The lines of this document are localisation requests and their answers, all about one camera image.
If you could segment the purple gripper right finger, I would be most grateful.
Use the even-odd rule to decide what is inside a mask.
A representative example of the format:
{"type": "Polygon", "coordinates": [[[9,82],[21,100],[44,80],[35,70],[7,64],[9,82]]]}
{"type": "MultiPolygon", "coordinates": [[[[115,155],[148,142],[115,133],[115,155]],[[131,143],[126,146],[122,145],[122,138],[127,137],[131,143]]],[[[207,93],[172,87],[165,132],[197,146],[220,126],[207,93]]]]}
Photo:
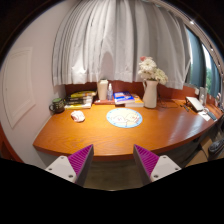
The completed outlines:
{"type": "Polygon", "coordinates": [[[134,145],[133,156],[144,185],[180,170],[167,155],[158,156],[138,145],[134,145]]]}

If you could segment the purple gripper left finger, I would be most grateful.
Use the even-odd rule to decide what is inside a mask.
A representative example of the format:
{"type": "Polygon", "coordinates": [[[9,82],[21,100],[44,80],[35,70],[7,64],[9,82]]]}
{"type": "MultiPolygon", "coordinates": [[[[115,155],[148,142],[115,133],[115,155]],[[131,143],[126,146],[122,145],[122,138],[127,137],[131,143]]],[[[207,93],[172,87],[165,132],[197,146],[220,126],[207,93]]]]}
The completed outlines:
{"type": "Polygon", "coordinates": [[[94,155],[93,145],[84,147],[70,156],[59,156],[46,171],[83,186],[94,155]]]}

